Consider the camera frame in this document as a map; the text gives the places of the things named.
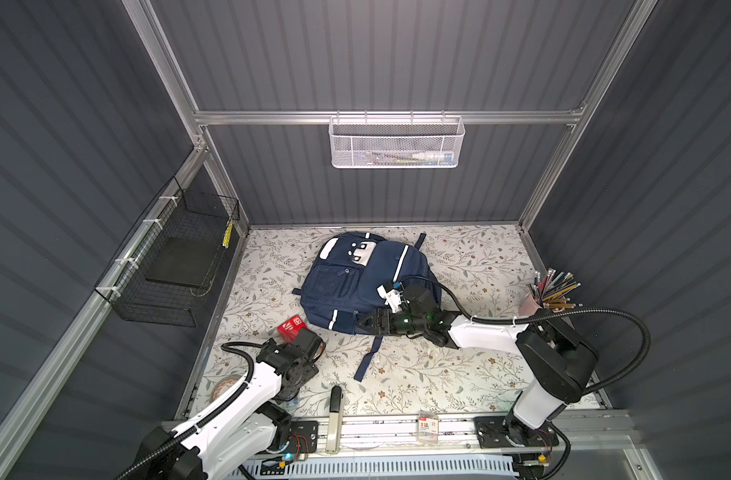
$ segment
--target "corrugated wall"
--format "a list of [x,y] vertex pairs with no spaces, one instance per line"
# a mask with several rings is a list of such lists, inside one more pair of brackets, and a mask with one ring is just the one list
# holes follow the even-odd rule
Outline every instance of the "corrugated wall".
[[[343,111],[576,108],[632,2],[152,3],[199,109]],[[211,131],[253,224],[327,224],[517,220],[564,128],[467,126],[421,172],[337,170],[319,127]]]
[[[581,301],[645,319],[645,363],[609,389],[668,479],[731,476],[731,1],[660,0],[536,219]],[[601,376],[639,334],[578,319]]]
[[[0,423],[191,148],[118,2],[0,0]],[[111,423],[173,415],[194,334],[111,318],[54,407],[97,414],[49,413],[18,467],[38,474],[12,478],[127,462],[138,438]]]
[[331,166],[325,126],[209,127],[254,224],[517,220],[565,127],[467,127],[451,169]]

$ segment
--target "floral tablecloth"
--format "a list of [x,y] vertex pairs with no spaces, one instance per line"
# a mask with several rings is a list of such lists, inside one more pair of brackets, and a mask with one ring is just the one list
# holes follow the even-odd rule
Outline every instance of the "floral tablecloth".
[[[421,232],[421,247],[437,279],[446,284],[466,309],[483,316],[517,312],[533,281],[533,265],[516,227],[410,226],[351,229],[370,231],[388,240],[413,244]],[[262,342],[295,314],[305,318],[299,297],[313,259],[325,240],[341,229],[252,230],[232,294],[219,326],[192,412],[208,405],[214,389],[225,379],[240,376],[245,365],[223,352],[231,340]],[[447,295],[443,306],[453,308]],[[439,348],[430,342],[386,337],[365,379],[352,379],[373,337],[351,336],[311,327],[327,343],[317,362],[320,373],[284,407],[295,416],[327,416],[331,387],[344,390],[345,415],[386,415],[434,412],[507,411],[517,394],[533,379],[518,355],[494,350]],[[573,408],[599,408],[585,396]]]

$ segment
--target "red box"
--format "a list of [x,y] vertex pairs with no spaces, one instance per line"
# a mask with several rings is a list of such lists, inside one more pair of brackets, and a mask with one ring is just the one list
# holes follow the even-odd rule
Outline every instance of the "red box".
[[299,334],[299,330],[305,328],[307,328],[307,325],[304,324],[304,321],[298,315],[294,315],[286,320],[283,325],[277,327],[277,331],[280,332],[283,340],[291,343]]

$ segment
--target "wire basket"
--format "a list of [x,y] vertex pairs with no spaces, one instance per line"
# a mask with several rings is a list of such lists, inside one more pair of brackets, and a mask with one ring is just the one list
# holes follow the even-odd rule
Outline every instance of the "wire basket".
[[[189,327],[207,322],[229,269],[230,262],[223,261],[224,257],[231,258],[238,243],[239,211],[237,199],[179,189],[158,218],[142,220],[149,225],[139,245],[131,255],[114,261],[123,264],[114,284],[97,284],[95,290],[123,320]],[[211,246],[207,251],[213,254],[201,264],[205,274],[197,284],[185,286],[148,279],[169,239]]]
[[336,168],[454,168],[465,134],[460,117],[405,123],[332,117],[328,131]]

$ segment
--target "navy blue backpack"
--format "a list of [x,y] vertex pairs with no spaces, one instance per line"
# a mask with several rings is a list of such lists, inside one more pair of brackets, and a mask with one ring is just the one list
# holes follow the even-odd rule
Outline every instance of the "navy blue backpack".
[[[427,257],[418,250],[425,237],[421,234],[415,245],[408,245],[362,232],[333,236],[317,254],[302,288],[294,289],[294,293],[302,297],[307,320],[336,332],[368,334],[357,328],[357,322],[377,308],[387,306],[376,291],[380,285],[395,283],[408,275],[436,280],[429,270]],[[418,279],[405,282],[406,285],[412,283],[430,290],[440,304],[439,287]],[[377,336],[371,352],[358,369],[356,379],[362,379],[372,354],[380,345],[381,337]]]

